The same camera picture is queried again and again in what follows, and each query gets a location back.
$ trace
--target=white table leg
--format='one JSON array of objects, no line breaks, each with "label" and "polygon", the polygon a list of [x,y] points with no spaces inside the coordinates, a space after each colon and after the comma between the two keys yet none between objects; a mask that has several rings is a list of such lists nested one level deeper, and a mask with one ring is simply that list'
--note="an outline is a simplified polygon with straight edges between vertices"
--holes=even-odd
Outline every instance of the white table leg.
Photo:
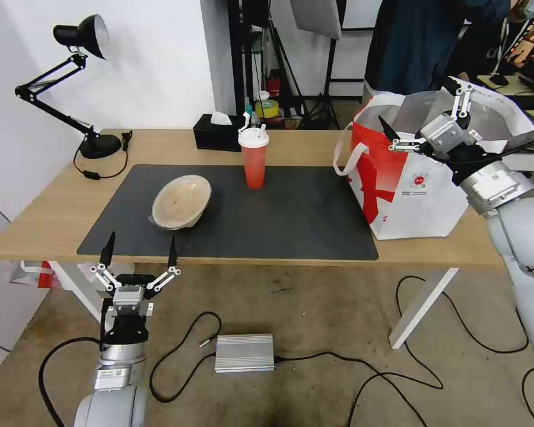
[{"label": "white table leg", "polygon": [[[103,298],[94,285],[87,280],[76,264],[48,261],[64,289],[72,291],[98,322],[101,321]],[[105,329],[113,327],[113,319],[107,317]]]},{"label": "white table leg", "polygon": [[437,283],[424,282],[424,286],[405,310],[402,318],[390,334],[390,345],[394,350],[402,346],[411,331],[425,316],[425,313],[431,308],[458,271],[458,268],[450,268]]}]

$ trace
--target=black desk lamp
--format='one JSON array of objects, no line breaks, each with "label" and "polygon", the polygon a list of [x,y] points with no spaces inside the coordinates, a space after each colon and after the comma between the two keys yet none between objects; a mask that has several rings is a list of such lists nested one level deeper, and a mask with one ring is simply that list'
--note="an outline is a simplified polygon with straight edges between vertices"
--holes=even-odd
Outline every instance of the black desk lamp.
[{"label": "black desk lamp", "polygon": [[[83,157],[96,159],[110,156],[120,150],[121,141],[119,138],[114,135],[100,135],[95,132],[93,126],[89,123],[67,116],[37,98],[40,93],[45,92],[50,87],[55,86],[85,68],[87,55],[80,51],[80,47],[83,47],[98,58],[106,59],[105,56],[109,48],[109,34],[105,22],[101,16],[92,15],[85,18],[83,22],[76,27],[62,25],[55,26],[53,28],[53,37],[59,44],[67,46],[73,55],[58,66],[55,66],[41,76],[36,77],[34,80],[18,86],[15,93],[18,98],[22,98],[24,101],[35,105],[40,110],[51,114],[53,117],[84,133],[85,138],[79,148]],[[44,80],[44,78],[50,74],[53,74],[70,63],[75,64],[77,68],[59,78]]]}]

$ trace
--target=lamp shade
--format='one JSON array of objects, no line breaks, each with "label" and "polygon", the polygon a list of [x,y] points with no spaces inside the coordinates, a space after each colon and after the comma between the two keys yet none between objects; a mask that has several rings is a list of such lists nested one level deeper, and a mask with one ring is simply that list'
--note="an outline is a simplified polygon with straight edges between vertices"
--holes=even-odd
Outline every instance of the lamp shade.
[{"label": "lamp shade", "polygon": [[64,46],[83,47],[92,55],[107,59],[109,32],[100,15],[91,15],[78,26],[55,26],[53,38]]}]

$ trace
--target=plastic cup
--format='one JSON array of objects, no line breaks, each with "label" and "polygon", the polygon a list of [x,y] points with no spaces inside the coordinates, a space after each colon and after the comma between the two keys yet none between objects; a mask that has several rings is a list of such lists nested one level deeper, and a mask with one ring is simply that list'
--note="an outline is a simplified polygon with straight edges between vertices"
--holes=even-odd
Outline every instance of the plastic cup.
[{"label": "plastic cup", "polygon": [[242,147],[245,167],[245,180],[252,190],[258,190],[265,184],[265,152],[267,146],[259,148]]},{"label": "plastic cup", "polygon": [[247,186],[258,190],[265,184],[265,153],[269,136],[265,128],[248,128],[239,134]]}]

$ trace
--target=white lid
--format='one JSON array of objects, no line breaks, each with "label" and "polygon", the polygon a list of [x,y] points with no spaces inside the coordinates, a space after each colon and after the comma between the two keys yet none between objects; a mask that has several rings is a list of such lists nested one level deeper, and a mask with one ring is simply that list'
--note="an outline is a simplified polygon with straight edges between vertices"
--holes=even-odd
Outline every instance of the white lid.
[{"label": "white lid", "polygon": [[269,99],[269,95],[270,93],[267,92],[267,91],[259,91],[259,99],[262,100],[262,101],[266,101]]},{"label": "white lid", "polygon": [[269,135],[261,128],[247,128],[239,134],[239,145],[245,148],[260,148],[269,143]]}]

